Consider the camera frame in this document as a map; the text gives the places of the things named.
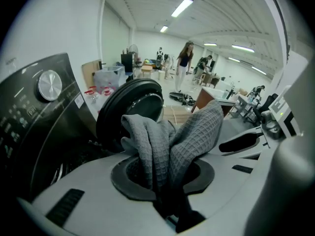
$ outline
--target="white wall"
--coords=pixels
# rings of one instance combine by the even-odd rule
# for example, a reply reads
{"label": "white wall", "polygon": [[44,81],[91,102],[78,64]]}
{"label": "white wall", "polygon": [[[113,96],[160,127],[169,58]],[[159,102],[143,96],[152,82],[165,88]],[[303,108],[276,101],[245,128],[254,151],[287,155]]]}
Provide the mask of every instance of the white wall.
{"label": "white wall", "polygon": [[121,62],[123,49],[129,47],[129,27],[105,5],[102,23],[103,62],[112,66]]}
{"label": "white wall", "polygon": [[16,57],[22,68],[50,55],[67,52],[82,92],[81,65],[99,59],[98,12],[101,0],[29,0],[6,37],[0,55],[0,81],[9,75],[5,63]]}
{"label": "white wall", "polygon": [[[160,47],[163,48],[164,54],[170,54],[177,59],[187,41],[183,38],[147,31],[136,31],[134,39],[142,61],[144,59],[156,59],[157,51]],[[202,57],[202,53],[203,47],[195,45],[191,66],[195,67],[197,65],[199,59]]]}
{"label": "white wall", "polygon": [[234,82],[236,88],[242,88],[248,93],[254,87],[264,85],[265,91],[262,91],[260,94],[263,98],[271,83],[266,76],[263,74],[260,75],[259,72],[256,72],[253,69],[239,65],[237,62],[229,61],[222,56],[219,56],[218,61],[219,62],[214,70],[215,73],[220,77],[225,77],[225,81],[228,83]]}
{"label": "white wall", "polygon": [[227,64],[227,60],[225,57],[221,56],[221,55],[217,55],[217,58],[214,58],[214,60],[216,61],[215,66],[212,70],[212,72],[214,73],[218,73],[218,74],[223,74],[224,69],[226,67]]}
{"label": "white wall", "polygon": [[206,56],[211,55],[211,53],[212,53],[212,52],[211,52],[210,50],[207,50],[207,51],[206,51]]}

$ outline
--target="fan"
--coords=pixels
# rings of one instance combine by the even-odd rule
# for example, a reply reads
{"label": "fan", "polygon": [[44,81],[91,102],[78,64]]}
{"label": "fan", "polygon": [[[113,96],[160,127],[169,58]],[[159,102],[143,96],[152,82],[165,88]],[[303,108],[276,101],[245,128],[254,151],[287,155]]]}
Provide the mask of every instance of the fan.
{"label": "fan", "polygon": [[134,54],[134,62],[135,62],[136,65],[139,65],[141,63],[141,61],[138,60],[138,47],[135,44],[132,44],[128,48],[128,53]]}

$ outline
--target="bag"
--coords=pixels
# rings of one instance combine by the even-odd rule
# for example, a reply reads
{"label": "bag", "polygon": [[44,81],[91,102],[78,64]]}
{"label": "bag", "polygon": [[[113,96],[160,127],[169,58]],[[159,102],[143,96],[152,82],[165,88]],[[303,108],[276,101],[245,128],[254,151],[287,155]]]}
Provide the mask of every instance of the bag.
{"label": "bag", "polygon": [[200,66],[202,62],[205,62],[205,64],[207,65],[207,58],[201,58],[198,62],[197,68]]}
{"label": "bag", "polygon": [[169,97],[173,100],[182,103],[182,106],[193,106],[195,104],[195,100],[188,94],[182,94],[177,92],[169,93]]}

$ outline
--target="control panel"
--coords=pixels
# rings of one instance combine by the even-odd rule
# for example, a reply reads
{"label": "control panel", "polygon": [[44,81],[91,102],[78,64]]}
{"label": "control panel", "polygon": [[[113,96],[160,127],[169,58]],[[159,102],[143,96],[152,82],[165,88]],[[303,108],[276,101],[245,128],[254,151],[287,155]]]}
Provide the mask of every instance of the control panel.
{"label": "control panel", "polygon": [[12,74],[0,84],[0,151],[5,168],[30,133],[36,133],[33,149],[40,151],[45,135],[80,92],[67,54],[55,55]]}

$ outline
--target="plastic container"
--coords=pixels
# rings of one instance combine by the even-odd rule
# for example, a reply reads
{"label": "plastic container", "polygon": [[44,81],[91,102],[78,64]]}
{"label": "plastic container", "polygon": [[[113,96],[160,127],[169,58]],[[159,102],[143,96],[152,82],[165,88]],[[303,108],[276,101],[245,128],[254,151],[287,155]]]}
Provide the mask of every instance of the plastic container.
{"label": "plastic container", "polygon": [[237,100],[238,99],[238,96],[239,96],[239,94],[237,93],[237,94],[234,94],[232,97],[231,97],[231,100]]}
{"label": "plastic container", "polygon": [[226,99],[228,96],[228,92],[224,92],[223,95],[222,95],[222,99]]}
{"label": "plastic container", "polygon": [[102,92],[105,87],[110,87],[114,91],[122,84],[126,83],[124,66],[104,67],[94,73],[94,84],[97,92]]}
{"label": "plastic container", "polygon": [[88,96],[88,101],[93,108],[99,113],[104,103],[109,96],[114,92],[110,87],[104,87],[101,91],[96,91],[96,87],[90,87],[88,91],[84,92]]}
{"label": "plastic container", "polygon": [[164,80],[164,78],[165,78],[165,71],[159,71],[158,80],[161,81],[161,80]]}

